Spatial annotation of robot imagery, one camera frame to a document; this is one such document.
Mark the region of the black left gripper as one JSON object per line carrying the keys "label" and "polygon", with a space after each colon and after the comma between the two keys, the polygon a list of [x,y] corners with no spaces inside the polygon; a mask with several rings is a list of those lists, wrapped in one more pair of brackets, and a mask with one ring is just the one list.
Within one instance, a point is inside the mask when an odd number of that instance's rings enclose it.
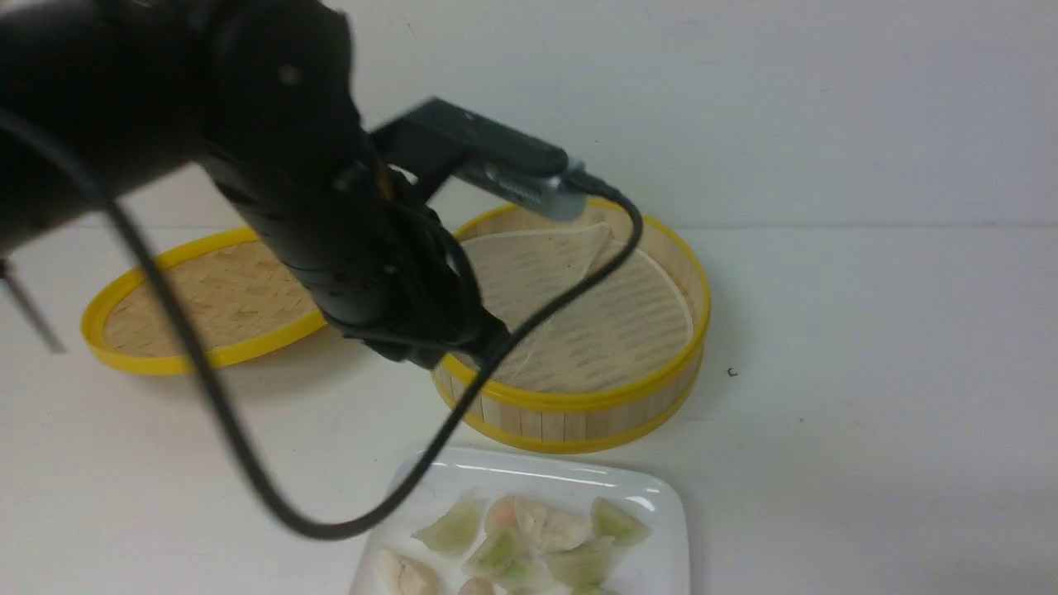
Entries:
{"label": "black left gripper", "polygon": [[512,332],[488,311],[464,248],[427,206],[434,188],[388,165],[378,170],[375,187],[368,204],[384,223],[373,276],[385,293],[382,311],[368,321],[329,308],[322,317],[388,360],[434,369],[446,355],[461,353],[484,362]]}

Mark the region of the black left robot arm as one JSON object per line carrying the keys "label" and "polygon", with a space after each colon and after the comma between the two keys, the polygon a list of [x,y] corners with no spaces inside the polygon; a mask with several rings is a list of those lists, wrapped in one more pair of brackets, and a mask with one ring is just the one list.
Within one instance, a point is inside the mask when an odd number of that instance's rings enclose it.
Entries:
{"label": "black left robot arm", "polygon": [[320,1],[4,1],[2,112],[121,197],[196,164],[326,321],[433,369],[509,336],[360,123],[352,31]]}

